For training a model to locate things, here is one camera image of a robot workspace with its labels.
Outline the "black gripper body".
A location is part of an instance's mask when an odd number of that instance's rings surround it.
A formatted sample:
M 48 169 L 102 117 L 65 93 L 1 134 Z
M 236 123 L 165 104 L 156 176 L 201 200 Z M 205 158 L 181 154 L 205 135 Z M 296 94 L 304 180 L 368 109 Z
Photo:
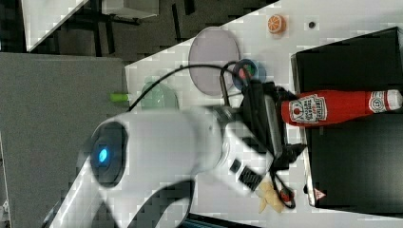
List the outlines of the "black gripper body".
M 256 136 L 264 152 L 274 157 L 270 168 L 288 168 L 302 150 L 304 144 L 289 144 L 284 141 L 285 122 L 281 119 L 283 102 L 294 101 L 297 96 L 273 82 L 251 81 L 242 90 L 240 105 L 245 124 Z

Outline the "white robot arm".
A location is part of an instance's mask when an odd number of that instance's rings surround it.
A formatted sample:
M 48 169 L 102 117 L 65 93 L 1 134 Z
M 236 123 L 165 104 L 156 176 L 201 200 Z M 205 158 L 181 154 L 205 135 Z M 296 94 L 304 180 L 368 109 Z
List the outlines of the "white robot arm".
M 41 228 L 92 228 L 101 206 L 114 228 L 178 228 L 201 173 L 241 195 L 257 192 L 305 148 L 282 140 L 279 93 L 253 82 L 240 108 L 129 111 L 104 121 L 80 149 L 74 181 Z

